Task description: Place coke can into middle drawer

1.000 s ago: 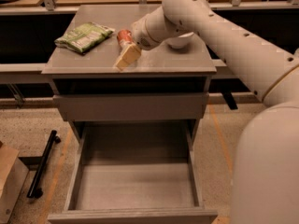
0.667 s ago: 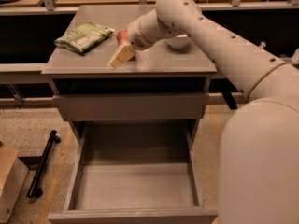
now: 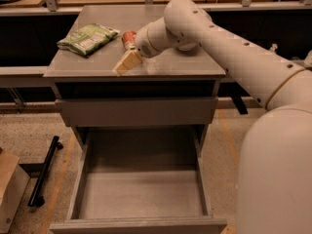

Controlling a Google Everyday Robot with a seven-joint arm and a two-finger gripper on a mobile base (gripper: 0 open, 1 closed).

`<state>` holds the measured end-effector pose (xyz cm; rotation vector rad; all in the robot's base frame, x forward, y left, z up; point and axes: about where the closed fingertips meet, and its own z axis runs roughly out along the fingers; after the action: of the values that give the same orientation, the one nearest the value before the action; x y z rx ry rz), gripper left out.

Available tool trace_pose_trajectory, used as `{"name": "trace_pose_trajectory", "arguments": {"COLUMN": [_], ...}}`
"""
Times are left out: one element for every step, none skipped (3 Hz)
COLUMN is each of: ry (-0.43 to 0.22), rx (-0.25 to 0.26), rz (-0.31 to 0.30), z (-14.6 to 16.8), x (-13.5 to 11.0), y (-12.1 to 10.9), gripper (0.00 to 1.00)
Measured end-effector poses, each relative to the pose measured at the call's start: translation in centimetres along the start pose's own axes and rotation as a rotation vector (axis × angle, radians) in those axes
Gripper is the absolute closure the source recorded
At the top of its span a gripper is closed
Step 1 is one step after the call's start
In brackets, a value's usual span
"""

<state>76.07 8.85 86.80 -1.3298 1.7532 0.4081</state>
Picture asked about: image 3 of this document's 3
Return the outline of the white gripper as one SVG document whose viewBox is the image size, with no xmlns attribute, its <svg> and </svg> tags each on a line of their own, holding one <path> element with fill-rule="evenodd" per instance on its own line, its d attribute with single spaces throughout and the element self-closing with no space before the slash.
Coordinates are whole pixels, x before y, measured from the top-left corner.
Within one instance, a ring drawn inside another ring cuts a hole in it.
<svg viewBox="0 0 312 234">
<path fill-rule="evenodd" d="M 161 51 L 154 48 L 148 37 L 148 28 L 144 27 L 136 33 L 136 50 L 127 50 L 116 63 L 113 71 L 117 75 L 123 75 L 129 70 L 142 63 L 142 57 L 151 59 L 161 54 Z"/>
</svg>

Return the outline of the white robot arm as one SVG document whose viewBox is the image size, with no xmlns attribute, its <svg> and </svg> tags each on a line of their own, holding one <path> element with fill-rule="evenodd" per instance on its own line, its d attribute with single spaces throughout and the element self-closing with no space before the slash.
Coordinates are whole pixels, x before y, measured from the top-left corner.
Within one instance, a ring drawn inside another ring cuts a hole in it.
<svg viewBox="0 0 312 234">
<path fill-rule="evenodd" d="M 216 25 L 191 0 L 172 0 L 117 62 L 196 44 L 266 109 L 240 151 L 237 234 L 312 234 L 312 71 Z"/>
</svg>

